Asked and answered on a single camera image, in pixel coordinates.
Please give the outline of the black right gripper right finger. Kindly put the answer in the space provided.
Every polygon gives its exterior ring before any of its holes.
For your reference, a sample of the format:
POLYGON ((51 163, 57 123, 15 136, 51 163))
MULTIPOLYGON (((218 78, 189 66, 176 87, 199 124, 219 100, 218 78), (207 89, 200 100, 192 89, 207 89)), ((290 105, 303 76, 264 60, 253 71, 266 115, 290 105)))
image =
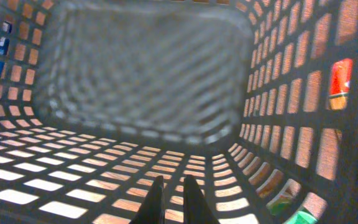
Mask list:
POLYGON ((183 199, 184 223, 219 224, 193 175, 184 179, 183 199))

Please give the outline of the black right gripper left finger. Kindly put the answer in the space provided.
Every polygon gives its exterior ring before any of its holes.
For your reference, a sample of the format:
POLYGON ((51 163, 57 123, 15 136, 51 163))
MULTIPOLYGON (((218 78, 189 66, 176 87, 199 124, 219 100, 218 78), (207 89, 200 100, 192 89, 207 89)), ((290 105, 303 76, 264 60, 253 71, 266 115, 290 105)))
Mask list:
POLYGON ((163 176, 157 176, 130 224, 164 224, 163 176))

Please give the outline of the grey plastic lattice basket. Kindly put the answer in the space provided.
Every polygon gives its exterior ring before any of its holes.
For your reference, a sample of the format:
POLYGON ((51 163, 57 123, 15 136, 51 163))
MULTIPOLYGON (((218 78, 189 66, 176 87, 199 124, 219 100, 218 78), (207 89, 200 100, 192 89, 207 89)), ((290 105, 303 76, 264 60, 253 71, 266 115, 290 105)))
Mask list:
POLYGON ((165 223, 186 175, 219 223, 358 223, 358 0, 2 0, 1 37, 0 223, 130 223, 160 175, 165 223))

